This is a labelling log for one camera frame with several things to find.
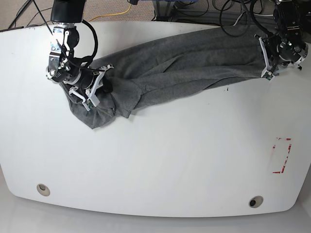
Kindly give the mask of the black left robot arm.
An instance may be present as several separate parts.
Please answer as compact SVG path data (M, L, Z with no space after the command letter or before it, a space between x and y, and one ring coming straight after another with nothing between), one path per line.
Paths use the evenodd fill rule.
M271 53L280 63L300 64L308 55L303 34L311 32L309 0L276 0L276 34L269 39Z

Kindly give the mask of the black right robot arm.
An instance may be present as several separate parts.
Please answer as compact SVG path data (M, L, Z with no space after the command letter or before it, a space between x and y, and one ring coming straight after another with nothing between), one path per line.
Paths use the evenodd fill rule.
M53 2L51 21L57 26L50 30L52 40L47 67L48 79L59 84L66 91L73 88L83 96L86 95L88 89L92 88L110 93L113 87L105 77L101 79L98 87L95 86L96 78L104 72L91 67L98 51L98 37L90 23L83 19L85 4L84 0L55 0ZM74 56L74 48L80 40L76 23L86 25L94 38L93 53L82 58Z

